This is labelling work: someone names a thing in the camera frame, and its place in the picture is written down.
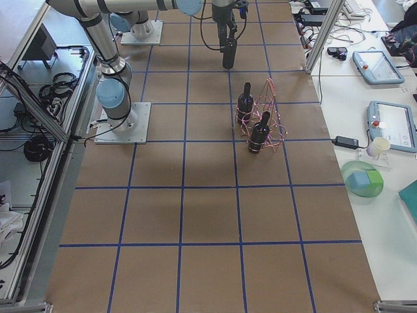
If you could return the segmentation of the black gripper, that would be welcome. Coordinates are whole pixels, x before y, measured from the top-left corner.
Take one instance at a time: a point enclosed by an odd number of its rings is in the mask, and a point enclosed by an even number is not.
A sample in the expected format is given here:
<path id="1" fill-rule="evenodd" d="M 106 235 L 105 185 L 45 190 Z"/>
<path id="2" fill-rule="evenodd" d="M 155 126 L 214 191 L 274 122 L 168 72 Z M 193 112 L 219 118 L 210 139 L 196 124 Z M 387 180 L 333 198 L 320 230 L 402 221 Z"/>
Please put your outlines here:
<path id="1" fill-rule="evenodd" d="M 234 3 L 212 3 L 212 19 L 217 23 L 220 49 L 224 49 L 227 43 L 227 38 L 229 40 L 234 39 L 235 33 L 237 32 L 236 22 L 233 21 L 233 7 Z"/>

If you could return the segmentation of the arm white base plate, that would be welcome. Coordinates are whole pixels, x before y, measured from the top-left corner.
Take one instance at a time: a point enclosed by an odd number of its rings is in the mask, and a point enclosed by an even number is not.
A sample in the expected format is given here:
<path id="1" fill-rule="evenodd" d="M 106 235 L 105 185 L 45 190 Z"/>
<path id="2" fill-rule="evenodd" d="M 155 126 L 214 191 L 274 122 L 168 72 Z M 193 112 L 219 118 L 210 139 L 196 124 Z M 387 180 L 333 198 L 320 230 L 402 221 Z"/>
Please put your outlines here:
<path id="1" fill-rule="evenodd" d="M 162 38 L 162 20 L 148 20 L 135 24 L 129 32 L 123 33 L 123 46 L 152 46 L 159 45 Z"/>
<path id="2" fill-rule="evenodd" d="M 111 119 L 99 124 L 95 144 L 146 144 L 150 115 L 150 102 L 133 102 L 130 114 L 121 126 L 117 127 L 121 121 L 117 123 Z"/>

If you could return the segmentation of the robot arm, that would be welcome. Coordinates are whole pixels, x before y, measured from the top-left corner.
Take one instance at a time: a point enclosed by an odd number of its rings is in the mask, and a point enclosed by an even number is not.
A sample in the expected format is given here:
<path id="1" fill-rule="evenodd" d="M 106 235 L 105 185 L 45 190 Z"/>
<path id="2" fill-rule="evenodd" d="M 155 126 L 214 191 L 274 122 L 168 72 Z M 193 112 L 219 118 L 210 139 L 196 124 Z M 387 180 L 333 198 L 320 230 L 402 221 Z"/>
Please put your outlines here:
<path id="1" fill-rule="evenodd" d="M 202 12 L 204 1 L 47 1 L 57 12 L 77 19 L 102 65 L 101 72 L 105 82 L 124 92 L 123 96 L 115 96 L 106 89 L 106 99 L 100 103 L 108 119 L 126 122 L 130 118 L 131 100 L 129 86 L 132 71 L 128 63 L 120 56 L 111 29 L 103 21 L 103 15 L 115 15 L 129 26 L 149 26 L 148 11 L 179 10 L 187 16 Z"/>

